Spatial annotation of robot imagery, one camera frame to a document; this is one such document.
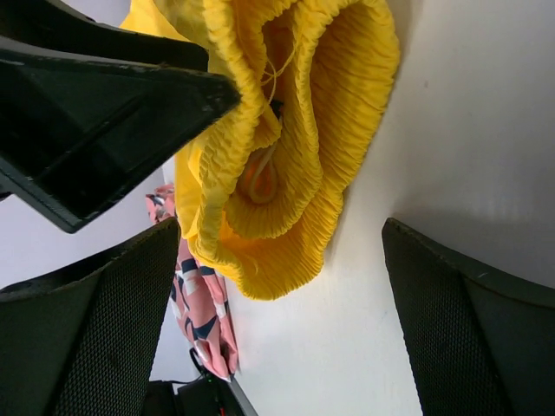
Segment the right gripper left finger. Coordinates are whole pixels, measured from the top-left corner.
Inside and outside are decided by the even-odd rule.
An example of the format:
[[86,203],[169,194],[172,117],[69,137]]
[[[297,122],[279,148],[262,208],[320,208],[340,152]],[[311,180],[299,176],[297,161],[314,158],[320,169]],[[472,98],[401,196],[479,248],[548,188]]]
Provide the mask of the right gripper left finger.
[[1,292],[4,415],[138,415],[170,295],[169,218]]

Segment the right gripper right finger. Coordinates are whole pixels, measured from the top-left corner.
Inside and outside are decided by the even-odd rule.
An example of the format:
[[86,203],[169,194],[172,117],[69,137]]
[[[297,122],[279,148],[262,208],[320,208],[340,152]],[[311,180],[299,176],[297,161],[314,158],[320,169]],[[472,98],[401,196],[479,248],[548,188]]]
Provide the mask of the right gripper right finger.
[[553,414],[553,289],[394,218],[382,244],[424,414]]

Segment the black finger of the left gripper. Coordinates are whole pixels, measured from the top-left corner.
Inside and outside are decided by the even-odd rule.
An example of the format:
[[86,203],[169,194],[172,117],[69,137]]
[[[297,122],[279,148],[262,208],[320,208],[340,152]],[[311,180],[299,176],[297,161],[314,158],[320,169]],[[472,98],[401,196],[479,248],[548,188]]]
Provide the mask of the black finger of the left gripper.
[[2,197],[68,233],[94,221],[238,105],[207,63],[61,1],[2,2]]

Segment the pink whale print shorts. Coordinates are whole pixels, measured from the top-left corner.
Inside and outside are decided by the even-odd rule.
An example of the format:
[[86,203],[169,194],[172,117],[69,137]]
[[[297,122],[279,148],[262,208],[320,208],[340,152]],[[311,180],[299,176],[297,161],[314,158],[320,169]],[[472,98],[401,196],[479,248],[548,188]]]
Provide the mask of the pink whale print shorts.
[[238,369],[238,347],[224,278],[201,264],[183,237],[169,304],[202,366],[221,380],[231,380]]

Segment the yellow shorts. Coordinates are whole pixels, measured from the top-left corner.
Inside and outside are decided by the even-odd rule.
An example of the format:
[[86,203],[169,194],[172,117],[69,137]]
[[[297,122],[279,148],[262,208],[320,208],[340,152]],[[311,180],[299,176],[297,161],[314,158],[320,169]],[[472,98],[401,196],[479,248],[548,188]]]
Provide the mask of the yellow shorts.
[[310,282],[394,85],[387,3],[134,1],[122,26],[198,44],[240,94],[174,157],[193,256],[252,299]]

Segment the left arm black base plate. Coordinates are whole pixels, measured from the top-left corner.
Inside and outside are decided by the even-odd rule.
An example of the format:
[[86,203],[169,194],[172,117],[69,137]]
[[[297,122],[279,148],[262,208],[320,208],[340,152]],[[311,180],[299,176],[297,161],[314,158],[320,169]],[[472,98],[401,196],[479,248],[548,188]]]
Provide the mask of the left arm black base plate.
[[242,393],[220,379],[202,378],[188,383],[150,381],[141,415],[204,416],[257,415]]

